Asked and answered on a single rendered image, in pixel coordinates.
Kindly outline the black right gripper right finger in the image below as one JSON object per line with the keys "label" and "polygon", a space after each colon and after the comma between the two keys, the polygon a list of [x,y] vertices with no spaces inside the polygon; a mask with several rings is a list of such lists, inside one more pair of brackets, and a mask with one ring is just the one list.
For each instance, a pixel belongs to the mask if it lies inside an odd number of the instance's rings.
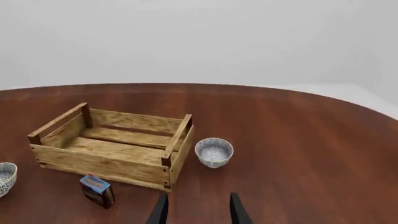
{"label": "black right gripper right finger", "polygon": [[231,224],[254,224],[244,208],[239,195],[235,192],[230,194],[229,212],[231,216]]}

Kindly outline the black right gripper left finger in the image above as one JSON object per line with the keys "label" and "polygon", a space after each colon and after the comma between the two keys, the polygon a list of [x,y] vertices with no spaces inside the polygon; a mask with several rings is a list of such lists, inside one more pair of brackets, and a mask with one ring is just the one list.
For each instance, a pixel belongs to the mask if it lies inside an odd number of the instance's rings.
{"label": "black right gripper left finger", "polygon": [[160,194],[145,224],[167,224],[168,211],[168,194]]}

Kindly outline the blue patterned white bowl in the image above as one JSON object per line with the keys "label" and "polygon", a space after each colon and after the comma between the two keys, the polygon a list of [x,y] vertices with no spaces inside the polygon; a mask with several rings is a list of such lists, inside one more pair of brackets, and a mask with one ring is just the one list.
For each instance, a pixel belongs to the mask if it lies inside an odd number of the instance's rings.
{"label": "blue patterned white bowl", "polygon": [[17,180],[17,166],[11,162],[0,162],[0,198],[8,194]]}
{"label": "blue patterned white bowl", "polygon": [[195,154],[204,166],[217,169],[229,162],[234,154],[234,147],[225,139],[206,138],[197,142]]}

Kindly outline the wooden slat tray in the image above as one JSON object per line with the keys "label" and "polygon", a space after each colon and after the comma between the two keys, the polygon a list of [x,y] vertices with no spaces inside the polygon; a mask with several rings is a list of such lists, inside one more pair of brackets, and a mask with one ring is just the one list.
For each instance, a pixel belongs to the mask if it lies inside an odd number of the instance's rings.
{"label": "wooden slat tray", "polygon": [[190,114],[173,119],[81,103],[28,140],[41,167],[171,192],[194,132]]}

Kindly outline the chocolate pudding box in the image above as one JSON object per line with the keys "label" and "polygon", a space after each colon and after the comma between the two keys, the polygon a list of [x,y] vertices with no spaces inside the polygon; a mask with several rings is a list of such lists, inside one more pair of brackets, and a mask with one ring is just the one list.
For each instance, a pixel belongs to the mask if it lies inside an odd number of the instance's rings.
{"label": "chocolate pudding box", "polygon": [[99,179],[95,175],[87,174],[80,179],[83,195],[100,207],[109,209],[116,199],[111,184]]}

